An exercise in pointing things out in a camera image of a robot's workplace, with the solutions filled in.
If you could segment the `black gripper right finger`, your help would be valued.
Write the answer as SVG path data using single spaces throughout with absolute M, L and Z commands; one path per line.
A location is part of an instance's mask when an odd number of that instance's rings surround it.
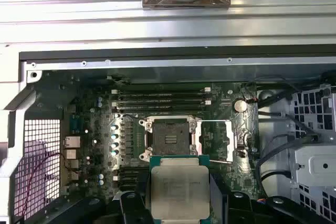
M 220 176 L 210 175 L 209 184 L 218 223 L 324 223 L 323 217 L 286 197 L 269 197 L 260 203 L 246 193 L 231 191 Z

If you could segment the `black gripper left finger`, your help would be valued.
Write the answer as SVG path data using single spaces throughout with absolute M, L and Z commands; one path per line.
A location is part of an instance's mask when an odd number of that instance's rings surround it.
M 149 172 L 141 171 L 134 191 L 125 191 L 106 203 L 99 197 L 86 197 L 64 210 L 57 211 L 50 223 L 151 223 L 145 206 Z

